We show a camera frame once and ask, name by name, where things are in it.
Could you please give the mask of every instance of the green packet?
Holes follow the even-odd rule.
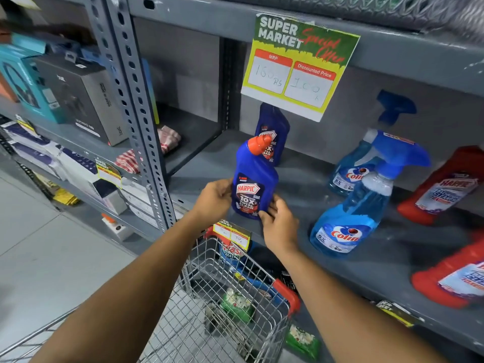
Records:
[[[238,317],[245,323],[251,321],[252,315],[256,310],[249,299],[245,298],[241,293],[235,292],[232,288],[227,288],[227,292],[224,293],[220,302],[220,307],[229,315]]]
[[[312,358],[318,359],[320,342],[316,336],[291,325],[286,335],[286,344],[298,352]]]

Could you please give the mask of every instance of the hole in metal post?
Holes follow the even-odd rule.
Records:
[[[143,0],[143,5],[147,9],[154,10],[154,2],[152,0]]]

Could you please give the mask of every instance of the hand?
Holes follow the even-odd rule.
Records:
[[[297,230],[299,220],[294,217],[282,197],[274,194],[269,209],[259,211],[259,217],[264,226],[264,240],[266,246],[277,257],[283,253],[293,253],[299,250]]]
[[[232,179],[225,178],[209,182],[202,190],[193,209],[190,211],[200,221],[203,228],[224,218],[230,207]]]

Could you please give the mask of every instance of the left arm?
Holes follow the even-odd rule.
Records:
[[[193,209],[82,303],[31,363],[136,362],[196,239],[226,215],[230,184],[207,184]]]

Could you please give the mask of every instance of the forearm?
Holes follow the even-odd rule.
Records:
[[[89,297],[31,362],[136,362],[202,229],[187,213]]]
[[[303,253],[278,256],[336,362],[445,362],[426,342],[355,295]]]

